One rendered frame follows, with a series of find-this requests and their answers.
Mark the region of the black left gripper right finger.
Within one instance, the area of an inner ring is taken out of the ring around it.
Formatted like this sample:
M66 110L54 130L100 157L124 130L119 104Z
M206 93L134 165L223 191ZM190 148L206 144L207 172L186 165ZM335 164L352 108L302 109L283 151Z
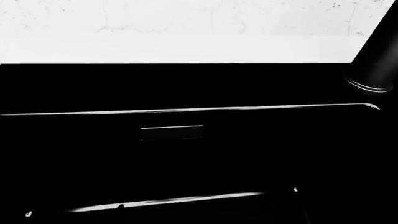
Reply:
M277 194L276 224L312 224L297 188Z

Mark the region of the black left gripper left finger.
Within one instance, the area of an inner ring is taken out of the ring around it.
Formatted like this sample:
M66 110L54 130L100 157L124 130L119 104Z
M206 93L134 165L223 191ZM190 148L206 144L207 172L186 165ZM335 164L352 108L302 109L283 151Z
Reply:
M116 208L107 210L99 224L134 224L133 213L131 208L119 205Z

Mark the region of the black kitchen sink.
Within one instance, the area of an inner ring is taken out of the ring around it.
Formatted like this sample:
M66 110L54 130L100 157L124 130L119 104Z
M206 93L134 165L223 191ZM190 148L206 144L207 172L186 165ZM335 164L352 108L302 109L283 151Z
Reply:
M7 66L0 224L398 224L398 98L348 67Z

